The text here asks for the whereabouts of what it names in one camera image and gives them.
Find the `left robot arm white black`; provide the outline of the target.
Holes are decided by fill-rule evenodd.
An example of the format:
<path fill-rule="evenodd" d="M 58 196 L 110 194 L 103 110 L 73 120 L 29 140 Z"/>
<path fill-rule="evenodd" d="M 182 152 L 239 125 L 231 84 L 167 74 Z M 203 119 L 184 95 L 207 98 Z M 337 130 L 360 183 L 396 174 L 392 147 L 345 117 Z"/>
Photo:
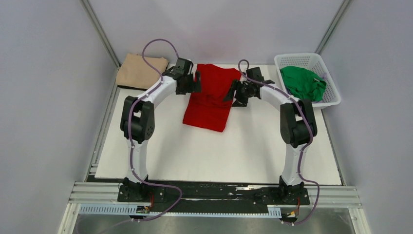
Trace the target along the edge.
<path fill-rule="evenodd" d="M 157 82 L 143 94 L 125 98 L 120 129 L 128 141 L 129 169 L 119 188 L 118 201 L 141 202 L 148 198 L 147 147 L 155 130 L 155 108 L 169 95 L 201 91 L 199 72 L 192 72 L 193 62 L 178 58 Z"/>

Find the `red t shirt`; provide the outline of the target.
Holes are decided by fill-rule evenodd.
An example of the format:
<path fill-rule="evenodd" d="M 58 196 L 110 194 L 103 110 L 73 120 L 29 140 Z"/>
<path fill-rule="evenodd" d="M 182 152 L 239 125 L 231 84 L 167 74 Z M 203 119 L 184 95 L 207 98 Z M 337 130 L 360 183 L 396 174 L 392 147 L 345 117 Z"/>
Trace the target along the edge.
<path fill-rule="evenodd" d="M 234 68 L 221 68 L 213 64 L 198 64 L 202 91 L 190 95 L 183 124 L 223 132 L 232 101 L 224 101 L 231 84 L 241 74 Z"/>

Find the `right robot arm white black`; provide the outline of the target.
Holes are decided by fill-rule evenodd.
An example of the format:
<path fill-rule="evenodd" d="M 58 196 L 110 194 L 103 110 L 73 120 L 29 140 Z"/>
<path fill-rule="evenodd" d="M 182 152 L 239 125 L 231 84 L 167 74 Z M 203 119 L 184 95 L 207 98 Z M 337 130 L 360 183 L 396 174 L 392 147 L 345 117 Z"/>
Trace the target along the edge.
<path fill-rule="evenodd" d="M 242 73 L 244 81 L 233 80 L 224 101 L 234 107 L 246 107 L 249 98 L 259 98 L 280 113 L 280 135 L 286 144 L 286 155 L 279 186 L 269 193 L 275 201 L 288 205 L 308 205 L 309 197 L 301 174 L 307 148 L 317 135 L 312 102 L 296 99 L 273 81 L 264 80 L 259 67 Z"/>

